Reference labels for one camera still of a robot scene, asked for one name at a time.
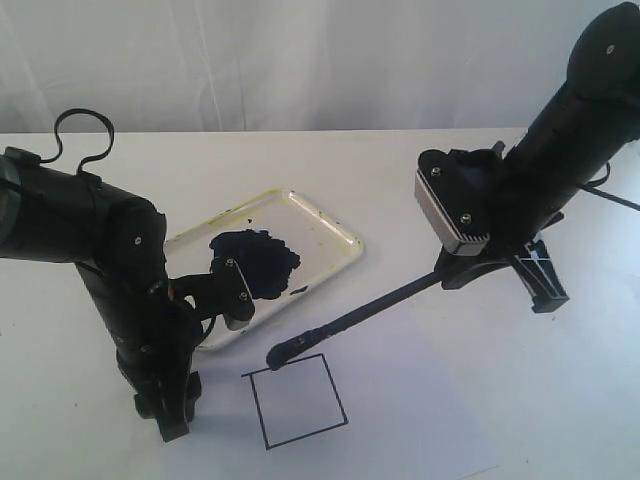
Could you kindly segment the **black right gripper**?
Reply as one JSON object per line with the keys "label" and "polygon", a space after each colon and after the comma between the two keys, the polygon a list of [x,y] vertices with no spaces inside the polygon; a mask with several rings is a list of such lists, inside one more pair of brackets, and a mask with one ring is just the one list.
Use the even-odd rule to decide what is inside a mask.
{"label": "black right gripper", "polygon": [[442,288],[458,290],[474,280],[511,267],[523,282],[536,314],[553,313],[569,297],[555,271],[541,231],[563,219],[565,191],[524,189],[493,194],[489,243],[474,257],[455,256],[442,246],[434,270],[442,273]]}

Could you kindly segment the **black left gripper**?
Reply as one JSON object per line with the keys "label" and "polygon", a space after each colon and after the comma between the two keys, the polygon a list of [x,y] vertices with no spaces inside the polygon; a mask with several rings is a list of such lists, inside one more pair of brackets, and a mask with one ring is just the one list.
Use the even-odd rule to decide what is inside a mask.
{"label": "black left gripper", "polygon": [[138,415],[156,420],[164,442],[189,433],[202,387],[192,356],[202,336],[184,300],[126,299],[115,307],[117,365],[134,389]]}

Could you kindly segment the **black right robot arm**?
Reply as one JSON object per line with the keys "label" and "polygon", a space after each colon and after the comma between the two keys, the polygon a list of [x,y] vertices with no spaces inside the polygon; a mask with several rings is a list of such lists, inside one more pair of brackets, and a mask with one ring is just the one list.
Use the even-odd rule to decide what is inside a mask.
{"label": "black right robot arm", "polygon": [[624,2],[592,20],[559,90],[513,147],[428,150],[416,191],[442,249],[434,270],[458,290],[512,268],[537,313],[568,299],[542,239],[564,206],[639,137],[639,8]]}

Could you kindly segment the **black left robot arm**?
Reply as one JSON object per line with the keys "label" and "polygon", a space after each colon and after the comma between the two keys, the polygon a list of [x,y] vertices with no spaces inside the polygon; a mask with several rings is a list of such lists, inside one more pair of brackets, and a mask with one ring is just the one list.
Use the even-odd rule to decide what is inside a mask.
{"label": "black left robot arm", "polygon": [[166,442],[189,432],[201,392],[191,370],[200,324],[172,297],[165,216],[147,199],[85,171],[47,168],[32,152],[1,155],[1,255],[75,265],[135,391],[138,414]]}

